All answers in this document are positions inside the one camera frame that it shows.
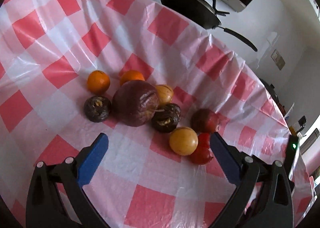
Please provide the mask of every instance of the red fruit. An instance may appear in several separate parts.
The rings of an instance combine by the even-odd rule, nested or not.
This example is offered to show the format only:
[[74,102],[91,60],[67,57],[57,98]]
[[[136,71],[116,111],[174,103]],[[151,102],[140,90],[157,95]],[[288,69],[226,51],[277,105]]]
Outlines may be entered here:
[[212,152],[207,148],[198,146],[190,155],[190,160],[194,164],[205,165],[212,160]]
[[209,109],[200,109],[191,117],[191,128],[195,132],[214,133],[219,129],[220,120]]
[[198,136],[198,146],[203,148],[210,148],[210,134],[209,133],[201,133]]

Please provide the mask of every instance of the wall socket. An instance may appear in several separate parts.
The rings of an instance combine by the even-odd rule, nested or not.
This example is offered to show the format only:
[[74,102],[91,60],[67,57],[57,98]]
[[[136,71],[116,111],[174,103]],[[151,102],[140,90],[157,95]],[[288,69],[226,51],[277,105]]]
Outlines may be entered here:
[[278,50],[275,50],[272,54],[271,54],[271,58],[273,59],[273,61],[275,62],[276,66],[279,68],[279,70],[281,71],[282,68],[285,65],[285,61],[282,58],[282,56],[280,55],[280,53],[278,52]]

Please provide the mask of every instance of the black utensil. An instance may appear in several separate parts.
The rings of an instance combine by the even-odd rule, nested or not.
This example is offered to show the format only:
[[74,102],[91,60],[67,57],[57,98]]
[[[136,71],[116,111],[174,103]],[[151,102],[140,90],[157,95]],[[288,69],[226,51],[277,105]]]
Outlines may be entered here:
[[[205,0],[161,0],[161,3],[199,24],[204,29],[221,27],[221,21],[217,17],[217,14],[228,14],[228,12],[218,11],[216,9],[216,0],[212,0],[213,6],[210,6]],[[223,28],[226,33],[237,37],[246,45],[250,46],[254,51],[258,51],[254,44],[244,36],[228,28],[221,28]]]

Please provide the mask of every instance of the tablecloth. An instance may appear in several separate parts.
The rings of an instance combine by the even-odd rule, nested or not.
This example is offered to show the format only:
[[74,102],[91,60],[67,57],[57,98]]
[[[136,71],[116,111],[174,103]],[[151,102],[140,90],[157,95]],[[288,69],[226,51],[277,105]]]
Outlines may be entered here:
[[[109,98],[119,75],[139,70],[151,84],[174,88],[180,125],[210,108],[228,144],[267,163],[284,159],[289,130],[257,76],[206,30],[158,3],[5,0],[0,31],[0,194],[23,225],[36,163],[75,156],[101,132],[109,150],[84,191],[112,228],[206,228],[235,189],[215,159],[192,164],[149,124],[88,121],[85,83],[96,69],[111,78]],[[294,181],[297,223],[312,197],[301,157]]]

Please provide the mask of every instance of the checkered tablecloth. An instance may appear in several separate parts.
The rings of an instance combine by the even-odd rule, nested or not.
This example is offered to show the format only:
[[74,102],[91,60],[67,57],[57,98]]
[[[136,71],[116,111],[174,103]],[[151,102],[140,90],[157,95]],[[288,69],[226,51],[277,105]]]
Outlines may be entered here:
[[[206,228],[235,189],[215,159],[191,164],[148,124],[88,121],[85,84],[96,69],[111,77],[109,98],[123,71],[139,70],[148,82],[174,88],[181,125],[210,108],[228,144],[268,163],[284,158],[289,130],[257,76],[206,30],[158,3],[5,0],[0,31],[0,194],[23,225],[36,163],[75,156],[101,132],[109,150],[84,190],[112,228]],[[312,196],[301,157],[294,181],[297,223]]]

